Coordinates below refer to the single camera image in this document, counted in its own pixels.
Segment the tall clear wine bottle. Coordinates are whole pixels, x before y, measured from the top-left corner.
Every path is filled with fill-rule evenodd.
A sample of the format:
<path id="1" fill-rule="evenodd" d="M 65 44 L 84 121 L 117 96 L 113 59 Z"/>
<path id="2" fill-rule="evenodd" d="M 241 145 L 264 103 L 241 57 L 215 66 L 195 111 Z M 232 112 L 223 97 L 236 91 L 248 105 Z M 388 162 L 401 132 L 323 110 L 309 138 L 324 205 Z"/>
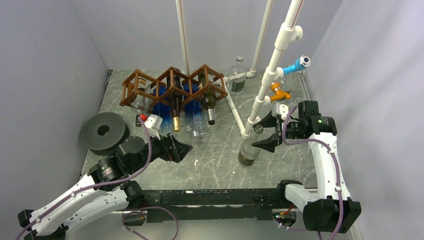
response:
<path id="1" fill-rule="evenodd" d="M 254 163 L 261 149 L 252 146 L 252 144 L 260 140 L 263 132 L 263 126 L 257 124 L 250 133 L 250 137 L 243 140 L 237 156 L 240 164 L 251 166 Z"/>

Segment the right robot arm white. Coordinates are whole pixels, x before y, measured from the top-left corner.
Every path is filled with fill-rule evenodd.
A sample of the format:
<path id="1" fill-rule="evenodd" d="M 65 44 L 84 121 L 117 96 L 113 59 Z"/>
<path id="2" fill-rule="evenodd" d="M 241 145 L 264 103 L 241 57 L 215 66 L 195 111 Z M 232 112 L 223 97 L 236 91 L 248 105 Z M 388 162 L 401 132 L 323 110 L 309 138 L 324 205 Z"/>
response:
<path id="1" fill-rule="evenodd" d="M 257 205 L 272 210 L 296 207 L 308 231 L 330 233 L 330 239 L 346 233 L 361 214 L 362 207 L 352 200 L 344 182 L 337 148 L 337 128 L 333 118 L 322 116 L 316 101 L 305 100 L 289 108 L 278 103 L 253 124 L 258 132 L 274 128 L 267 139 L 252 143 L 270 153 L 279 145 L 306 143 L 312 152 L 317 192 L 312 193 L 297 180 L 282 180 L 275 189 L 169 190 L 162 203 L 170 206 Z"/>

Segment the wide clear jar bottle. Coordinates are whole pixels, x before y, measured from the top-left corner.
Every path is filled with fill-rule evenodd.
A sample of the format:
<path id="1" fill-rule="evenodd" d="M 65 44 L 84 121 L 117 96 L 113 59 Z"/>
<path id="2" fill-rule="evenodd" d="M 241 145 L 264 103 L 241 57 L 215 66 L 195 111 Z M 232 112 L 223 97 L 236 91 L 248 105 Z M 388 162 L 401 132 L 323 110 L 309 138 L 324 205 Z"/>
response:
<path id="1" fill-rule="evenodd" d="M 294 88 L 296 72 L 294 72 L 294 66 L 290 65 L 284 68 L 277 68 L 276 80 L 280 83 L 281 90 L 287 94 L 291 94 Z"/>

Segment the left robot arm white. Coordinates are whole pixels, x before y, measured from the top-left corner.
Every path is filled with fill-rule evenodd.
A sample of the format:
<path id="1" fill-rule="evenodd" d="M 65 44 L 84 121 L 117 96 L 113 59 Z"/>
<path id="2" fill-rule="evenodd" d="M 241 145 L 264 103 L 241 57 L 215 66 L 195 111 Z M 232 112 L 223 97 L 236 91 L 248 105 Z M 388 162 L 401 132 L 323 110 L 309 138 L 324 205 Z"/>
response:
<path id="1" fill-rule="evenodd" d="M 193 149 L 172 134 L 144 141 L 130 136 L 114 154 L 100 159 L 61 196 L 37 210 L 18 214 L 23 228 L 16 239 L 64 240 L 79 227 L 118 210 L 157 209 L 156 197 L 133 179 L 156 159 L 179 163 Z"/>

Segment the clear bottle black cap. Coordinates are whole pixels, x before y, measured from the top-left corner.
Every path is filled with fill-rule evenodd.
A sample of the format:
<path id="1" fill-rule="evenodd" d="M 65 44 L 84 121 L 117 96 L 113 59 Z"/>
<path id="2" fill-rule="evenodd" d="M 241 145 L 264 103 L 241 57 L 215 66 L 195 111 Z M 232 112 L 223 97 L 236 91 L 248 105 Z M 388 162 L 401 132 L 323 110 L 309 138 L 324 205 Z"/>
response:
<path id="1" fill-rule="evenodd" d="M 141 120 L 145 121 L 149 116 L 149 110 L 152 100 L 143 95 L 135 95 L 131 103 L 131 110 L 135 112 L 135 126 L 140 128 L 142 126 Z"/>

